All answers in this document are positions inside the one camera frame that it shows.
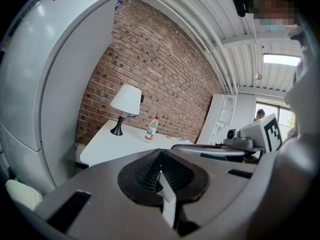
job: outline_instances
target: black lamp base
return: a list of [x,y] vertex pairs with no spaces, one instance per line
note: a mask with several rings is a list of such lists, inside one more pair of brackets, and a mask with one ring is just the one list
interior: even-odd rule
[[123,116],[119,116],[119,119],[118,119],[118,122],[116,123],[116,126],[112,130],[110,130],[110,132],[113,135],[117,135],[117,136],[123,135],[123,132],[121,130],[121,125],[124,120],[125,120],[125,118]]

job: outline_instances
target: white shelf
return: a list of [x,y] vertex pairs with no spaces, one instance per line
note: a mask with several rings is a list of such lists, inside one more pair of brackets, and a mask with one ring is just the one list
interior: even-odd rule
[[212,136],[229,126],[234,116],[237,96],[214,94],[197,144],[206,145]]

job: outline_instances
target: ceiling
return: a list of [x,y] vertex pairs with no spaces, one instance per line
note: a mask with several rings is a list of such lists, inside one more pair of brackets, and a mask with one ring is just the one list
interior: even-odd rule
[[[190,36],[226,93],[237,95],[245,89],[246,93],[270,93],[279,98],[291,88],[294,66],[263,63],[264,53],[300,55],[299,43],[286,37],[289,27],[262,24],[253,14],[241,18],[232,0],[142,1],[167,15]],[[261,80],[256,80],[257,73],[262,74]]]

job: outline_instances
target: white refrigerator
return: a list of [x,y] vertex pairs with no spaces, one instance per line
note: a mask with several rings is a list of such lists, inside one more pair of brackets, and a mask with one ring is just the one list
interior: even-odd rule
[[40,0],[0,65],[0,142],[12,171],[47,194],[75,172],[81,100],[112,42],[117,0]]

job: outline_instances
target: plastic water bottle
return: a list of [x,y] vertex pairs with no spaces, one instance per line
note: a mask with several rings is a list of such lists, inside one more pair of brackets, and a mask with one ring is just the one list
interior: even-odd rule
[[154,137],[155,133],[156,133],[156,130],[158,128],[158,124],[159,124],[159,117],[155,117],[152,122],[149,124],[149,127],[148,127],[148,130],[146,131],[146,134],[145,134],[145,138],[149,141],[152,140],[152,138]]
[[121,7],[122,4],[123,4],[122,0],[116,1],[115,10],[117,10],[119,7]]

